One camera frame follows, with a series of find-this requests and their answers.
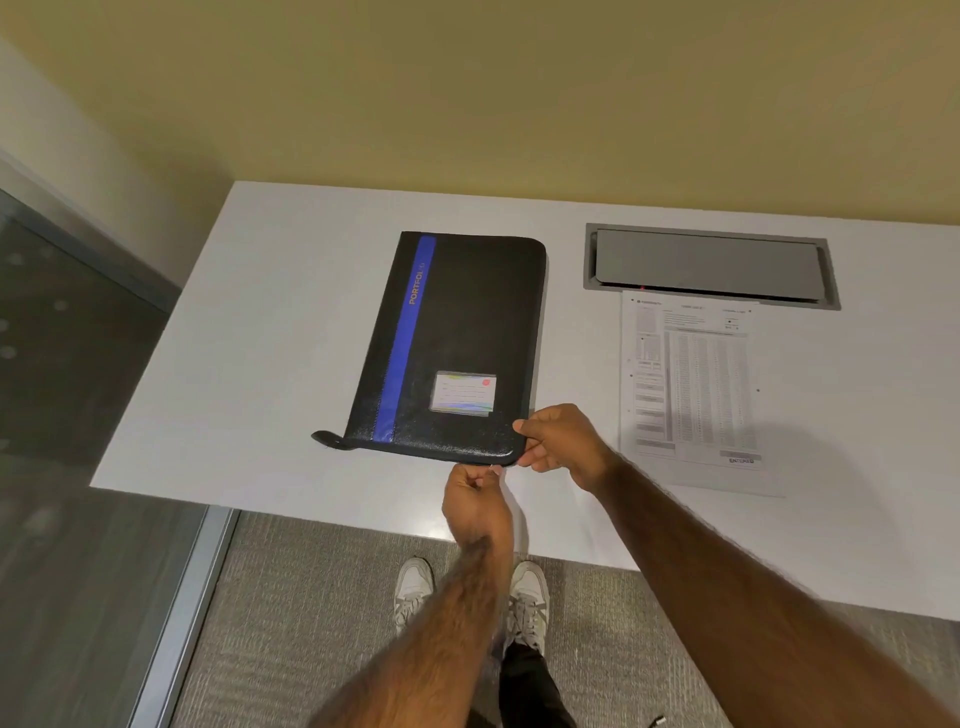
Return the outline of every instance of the white sneaker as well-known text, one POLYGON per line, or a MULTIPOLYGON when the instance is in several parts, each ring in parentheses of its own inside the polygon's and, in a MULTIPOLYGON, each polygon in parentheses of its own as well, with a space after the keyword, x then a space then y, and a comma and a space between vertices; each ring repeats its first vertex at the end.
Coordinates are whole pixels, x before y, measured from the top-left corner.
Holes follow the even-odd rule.
POLYGON ((407 559, 400 567, 394 589, 394 624, 399 635, 433 594, 433 571, 423 559, 407 559))
POLYGON ((550 619, 550 593, 543 569, 532 561, 521 561, 510 581, 507 603, 507 640, 504 652, 513 643, 533 647, 541 655, 546 649, 546 623, 550 619))

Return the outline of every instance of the white desk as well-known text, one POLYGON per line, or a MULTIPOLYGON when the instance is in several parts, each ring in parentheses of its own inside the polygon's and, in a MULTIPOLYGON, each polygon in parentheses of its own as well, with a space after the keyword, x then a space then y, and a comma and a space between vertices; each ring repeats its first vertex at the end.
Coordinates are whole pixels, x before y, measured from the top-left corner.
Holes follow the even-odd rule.
MULTIPOLYGON (((676 488, 817 595, 960 619, 960 229, 239 182, 94 486, 449 538, 445 463, 342 431, 397 237, 523 235, 549 257, 537 407, 616 442, 619 296, 582 286, 585 225, 825 237, 843 305, 762 305, 758 434, 786 498, 676 488)), ((631 567, 565 473, 509 471, 531 553, 631 567)))

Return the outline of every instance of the metal frame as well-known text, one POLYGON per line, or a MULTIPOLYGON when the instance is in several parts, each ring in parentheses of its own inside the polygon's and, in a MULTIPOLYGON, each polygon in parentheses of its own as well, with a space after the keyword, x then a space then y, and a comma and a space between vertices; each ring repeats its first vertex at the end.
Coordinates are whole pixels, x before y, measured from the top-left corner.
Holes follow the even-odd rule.
MULTIPOLYGON (((0 222, 15 220, 68 255, 170 313, 180 288, 102 234, 55 192, 0 156, 0 222)), ((166 728, 173 716, 239 511, 207 506, 154 656, 131 728, 166 728)))
MULTIPOLYGON (((697 235, 705 237, 733 237, 746 240, 770 240, 778 243, 805 243, 814 245, 817 248, 817 257, 820 261, 820 275, 824 282, 824 298, 816 303, 783 301, 776 299, 760 299, 760 303, 770 305, 789 305, 799 306, 801 308, 821 308, 826 310, 840 310, 840 295, 837 292, 836 277, 833 274, 833 261, 830 259, 830 248, 827 240, 822 237, 793 237, 787 235, 754 235, 746 232, 722 232, 722 231, 699 231, 685 230, 679 228, 647 228, 634 225, 604 225, 602 223, 588 223, 587 235, 584 243, 584 288, 591 291, 631 291, 642 289, 642 286, 628 286, 619 284, 606 284, 600 282, 596 277, 596 256, 597 256, 597 232, 600 230, 615 231, 637 231, 637 232, 668 232, 672 235, 697 235)), ((648 289, 651 293, 657 293, 656 288, 648 289)), ((671 296, 699 296, 710 299, 731 299, 735 301, 755 301, 754 298, 740 298, 738 296, 728 296, 722 293, 698 292, 690 293, 685 291, 669 291, 671 296)))
POLYGON ((166 728, 170 724, 237 516, 232 508, 207 506, 133 709, 130 728, 166 728))

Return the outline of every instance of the label card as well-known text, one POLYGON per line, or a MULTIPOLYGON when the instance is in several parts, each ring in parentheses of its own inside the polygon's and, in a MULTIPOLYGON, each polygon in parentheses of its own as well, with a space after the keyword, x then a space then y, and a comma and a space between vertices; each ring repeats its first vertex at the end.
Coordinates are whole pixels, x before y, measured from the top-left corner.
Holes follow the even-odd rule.
POLYGON ((493 412, 495 391, 496 377, 493 375, 437 372, 430 409, 434 412, 487 417, 493 412))

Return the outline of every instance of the hairy forearm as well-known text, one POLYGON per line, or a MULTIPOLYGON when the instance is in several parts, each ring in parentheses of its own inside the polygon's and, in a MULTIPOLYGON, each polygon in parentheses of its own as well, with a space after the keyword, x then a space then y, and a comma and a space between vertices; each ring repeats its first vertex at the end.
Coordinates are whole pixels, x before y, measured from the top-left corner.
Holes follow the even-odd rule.
POLYGON ((311 728, 462 728, 508 586, 502 561, 487 538, 465 548, 403 635, 330 698, 311 728))
POLYGON ((628 464, 595 491, 734 726, 960 725, 813 598, 628 464))

